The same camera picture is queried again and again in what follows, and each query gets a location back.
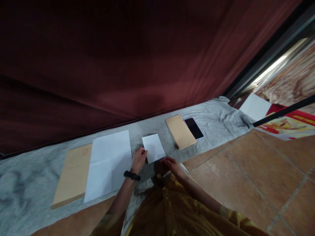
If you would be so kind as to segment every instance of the white paper sheet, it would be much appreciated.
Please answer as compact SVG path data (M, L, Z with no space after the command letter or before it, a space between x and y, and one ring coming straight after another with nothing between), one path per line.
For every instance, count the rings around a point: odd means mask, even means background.
M119 189L131 165L129 130L94 139L84 203Z
M142 141L144 149L149 151L147 155L148 163L166 156L158 134L143 137Z

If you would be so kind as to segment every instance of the brown envelope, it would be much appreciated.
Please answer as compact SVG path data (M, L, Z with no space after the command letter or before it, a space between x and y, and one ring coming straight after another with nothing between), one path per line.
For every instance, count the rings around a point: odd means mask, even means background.
M88 179L92 144L67 151L51 209L84 197Z
M165 120L170 129L179 150L182 150L197 142L180 115Z

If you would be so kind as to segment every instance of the gray blanket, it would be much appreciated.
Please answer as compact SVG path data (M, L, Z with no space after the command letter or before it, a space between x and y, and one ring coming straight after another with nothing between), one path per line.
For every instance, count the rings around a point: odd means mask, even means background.
M50 206L65 155L69 149L90 144L94 138L128 129L132 152L142 146L142 137L158 133L166 155L182 163L253 128L246 116L230 107L228 102L227 98L219 97L202 104L0 161L0 235L31 235L43 227L116 194L113 192L85 204L81 198L51 210ZM175 148L174 140L165 122L166 118L178 114L183 119L193 117L204 134L204 138L184 150ZM154 176L153 167L153 163L143 167L140 173L142 183Z

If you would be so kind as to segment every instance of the dark red curtain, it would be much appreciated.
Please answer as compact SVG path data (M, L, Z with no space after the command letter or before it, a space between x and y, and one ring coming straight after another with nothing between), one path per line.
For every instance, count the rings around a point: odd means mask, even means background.
M300 1L4 3L0 152L220 96Z

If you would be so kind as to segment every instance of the smartphone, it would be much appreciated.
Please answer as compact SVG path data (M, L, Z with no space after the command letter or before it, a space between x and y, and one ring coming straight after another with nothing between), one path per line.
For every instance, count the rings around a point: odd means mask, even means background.
M203 134L193 118L187 118L184 121L196 140L203 138Z

